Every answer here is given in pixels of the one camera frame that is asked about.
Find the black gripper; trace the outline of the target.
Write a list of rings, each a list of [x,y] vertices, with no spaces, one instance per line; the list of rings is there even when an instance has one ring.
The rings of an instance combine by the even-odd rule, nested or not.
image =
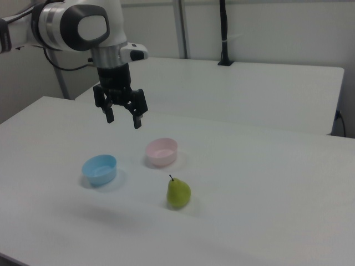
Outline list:
[[[107,123],[114,121],[113,105],[125,107],[133,117],[134,128],[141,127],[141,118],[148,106],[142,89],[131,88],[131,76],[128,64],[104,69],[98,68],[100,83],[93,87],[95,105],[101,108]]]

